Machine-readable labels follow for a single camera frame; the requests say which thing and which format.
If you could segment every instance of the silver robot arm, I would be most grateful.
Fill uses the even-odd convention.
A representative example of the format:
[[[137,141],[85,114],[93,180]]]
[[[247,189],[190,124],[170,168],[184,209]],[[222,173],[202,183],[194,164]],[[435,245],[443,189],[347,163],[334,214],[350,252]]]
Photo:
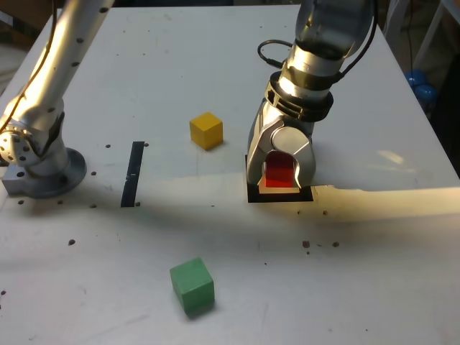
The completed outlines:
[[[293,157],[298,187],[311,185],[316,171],[311,141],[313,126],[327,116],[334,102],[329,88],[353,67],[354,63],[340,72],[345,59],[361,47],[374,17],[370,44],[377,27],[376,3],[375,0],[302,3],[295,42],[281,71],[270,77],[249,133],[248,184],[259,183],[268,154],[279,151]]]
[[[44,49],[31,81],[6,107],[0,155],[10,163],[2,179],[9,195],[56,196],[85,177],[83,156],[63,142],[63,95],[113,2],[69,0],[53,25],[49,51]]]

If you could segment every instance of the white table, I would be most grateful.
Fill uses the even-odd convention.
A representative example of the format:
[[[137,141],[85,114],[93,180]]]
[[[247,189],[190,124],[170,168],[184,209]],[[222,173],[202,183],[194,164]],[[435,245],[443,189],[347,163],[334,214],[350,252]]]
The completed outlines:
[[[110,11],[65,95],[63,137],[85,180],[44,201],[0,188],[0,344],[460,341],[459,179],[380,31],[313,134],[316,184],[335,187],[312,203],[246,202],[247,135],[275,71],[256,47],[292,40],[297,11]],[[189,137],[205,111],[224,121],[211,152]],[[149,143],[142,205],[120,208],[133,141]],[[216,307],[190,320],[169,269],[198,256]]]

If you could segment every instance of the wooden block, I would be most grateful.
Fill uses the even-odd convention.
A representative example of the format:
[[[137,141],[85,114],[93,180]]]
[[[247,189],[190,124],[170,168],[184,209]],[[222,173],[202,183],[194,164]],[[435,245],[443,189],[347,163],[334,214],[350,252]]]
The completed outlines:
[[[224,140],[224,124],[212,113],[204,113],[190,121],[190,137],[199,147],[212,149]]]
[[[214,281],[197,257],[170,270],[172,287],[184,311],[199,311],[214,302]]]
[[[271,152],[265,164],[265,187],[292,188],[294,186],[294,159],[290,155]]]

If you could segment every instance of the black cable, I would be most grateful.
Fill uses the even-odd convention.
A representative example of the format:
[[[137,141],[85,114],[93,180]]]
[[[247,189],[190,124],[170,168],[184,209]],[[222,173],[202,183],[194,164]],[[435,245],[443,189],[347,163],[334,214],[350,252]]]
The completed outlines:
[[[371,46],[372,41],[374,40],[375,32],[377,31],[378,21],[379,21],[379,2],[378,0],[374,0],[374,21],[372,23],[372,28],[371,28],[371,33],[369,35],[369,39],[367,40],[366,45],[362,48],[361,52],[356,57],[356,59],[354,59],[353,62],[350,63],[343,72],[339,73],[337,81],[341,80],[362,59],[364,54],[366,54],[367,50]]]
[[[411,87],[414,88],[415,86],[413,85],[414,82],[414,71],[413,71],[413,66],[412,66],[412,40],[410,39],[410,25],[412,24],[412,18],[414,15],[414,6],[413,6],[413,0],[410,0],[410,16],[409,16],[409,24],[408,24],[408,41],[409,41],[409,59],[410,59],[410,76],[412,77],[412,85]]]
[[[374,40],[375,32],[377,31],[378,18],[379,18],[379,2],[378,2],[378,0],[374,0],[374,14],[373,15],[374,15],[374,19],[373,19],[373,22],[372,22],[372,28],[371,28],[371,33],[369,35],[369,39],[367,40],[366,44],[364,45],[364,47],[362,48],[361,52],[356,57],[356,59],[354,59],[353,62],[350,63],[348,65],[348,67],[345,68],[345,70],[343,72],[337,73],[336,81],[334,83],[337,83],[339,80],[341,80],[362,59],[364,54],[366,54],[366,52],[368,51],[372,41]],[[279,44],[279,45],[286,45],[288,47],[292,47],[293,45],[291,43],[289,43],[289,42],[282,41],[282,40],[267,40],[267,41],[262,42],[259,45],[259,47],[257,47],[257,53],[259,54],[259,56],[266,63],[268,63],[269,65],[271,65],[273,67],[281,68],[282,64],[283,64],[282,62],[276,61],[274,59],[269,59],[268,57],[266,57],[266,56],[264,56],[262,54],[262,51],[261,51],[262,47],[264,47],[265,45],[270,45],[272,43],[276,43],[276,44]]]
[[[257,54],[259,54],[259,56],[260,56],[260,58],[262,60],[264,60],[270,66],[273,66],[273,67],[276,67],[276,68],[281,68],[282,64],[284,63],[284,61],[280,62],[280,61],[276,61],[274,59],[269,59],[268,57],[266,57],[265,55],[262,54],[262,48],[264,46],[266,46],[266,45],[272,45],[272,44],[285,45],[285,46],[288,46],[289,48],[291,48],[293,46],[293,44],[289,43],[289,42],[286,42],[286,41],[282,41],[282,40],[266,40],[266,41],[262,42],[261,44],[259,44],[259,47],[257,47]]]
[[[38,73],[40,72],[40,70],[42,69],[43,65],[45,64],[45,61],[46,61],[46,58],[47,58],[48,54],[50,53],[52,39],[53,39],[53,37],[55,35],[55,30],[56,30],[56,21],[58,19],[58,7],[56,6],[56,0],[52,0],[52,5],[51,6],[52,6],[52,25],[51,25],[50,38],[48,39],[48,43],[46,44],[45,54],[43,55],[42,61],[40,62],[37,70],[32,75],[32,77],[30,77],[30,79],[27,82],[26,86],[24,87],[24,89],[22,90],[21,94],[17,98],[17,101],[16,101],[16,103],[15,103],[15,105],[13,107],[13,110],[11,110],[10,115],[8,116],[6,121],[1,125],[0,133],[3,132],[3,130],[6,128],[6,126],[10,122],[10,120],[13,118],[14,112],[16,111],[16,108],[18,107],[19,102],[25,96],[27,88],[29,88],[30,84],[32,84],[32,81],[34,81],[35,77],[37,77]]]

